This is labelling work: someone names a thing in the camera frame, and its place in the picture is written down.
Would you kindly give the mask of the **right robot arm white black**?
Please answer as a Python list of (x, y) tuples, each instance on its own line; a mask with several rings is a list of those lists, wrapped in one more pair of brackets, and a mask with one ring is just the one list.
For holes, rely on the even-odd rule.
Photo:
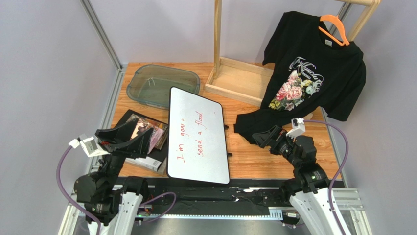
[(274, 126), (252, 137), (259, 147), (268, 146), (271, 154), (281, 155), (293, 166), (294, 177), (282, 183), (279, 198), (295, 208), (310, 233), (348, 235), (350, 230), (332, 194), (334, 180), (317, 163), (313, 138), (305, 132), (303, 120), (295, 118), (290, 131)]

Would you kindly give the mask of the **black floral t shirt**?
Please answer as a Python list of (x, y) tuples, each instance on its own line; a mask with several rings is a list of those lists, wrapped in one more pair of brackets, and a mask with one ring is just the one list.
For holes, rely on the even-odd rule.
[(263, 64), (273, 74), (258, 110), (239, 114), (235, 133), (255, 144), (253, 134), (284, 126), (322, 107), (329, 118), (346, 121), (366, 83), (359, 46), (332, 43), (318, 16), (290, 11), (282, 15)]

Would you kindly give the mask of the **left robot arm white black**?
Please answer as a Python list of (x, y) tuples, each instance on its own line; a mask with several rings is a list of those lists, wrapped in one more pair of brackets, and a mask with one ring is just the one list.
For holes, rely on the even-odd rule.
[(98, 129), (94, 137), (77, 138), (88, 157), (101, 157), (97, 171), (74, 183), (76, 201), (84, 205), (92, 235), (131, 234), (139, 206), (149, 196), (148, 182), (142, 177), (129, 176), (120, 189), (114, 188), (125, 160), (148, 154), (153, 129), (135, 136), (138, 122), (132, 118), (112, 129)]

